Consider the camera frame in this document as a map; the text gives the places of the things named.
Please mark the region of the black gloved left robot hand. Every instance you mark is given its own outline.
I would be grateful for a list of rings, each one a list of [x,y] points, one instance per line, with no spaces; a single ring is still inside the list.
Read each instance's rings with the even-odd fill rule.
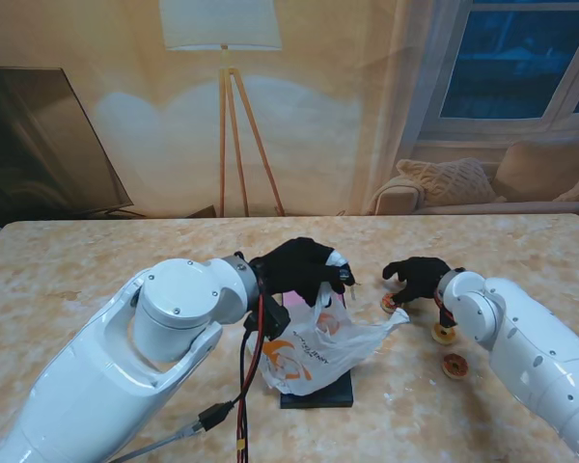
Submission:
[[[319,288],[327,283],[337,294],[355,284],[347,260],[336,250],[310,237],[286,241],[273,251],[249,262],[266,292],[296,292],[310,307],[317,303]]]

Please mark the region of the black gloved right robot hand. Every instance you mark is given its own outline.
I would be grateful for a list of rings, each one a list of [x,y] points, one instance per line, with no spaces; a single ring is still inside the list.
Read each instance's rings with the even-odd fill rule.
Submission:
[[[451,270],[451,267],[440,258],[412,257],[393,261],[382,270],[382,278],[390,280],[397,276],[404,289],[393,296],[397,306],[419,298],[434,297],[440,280]]]

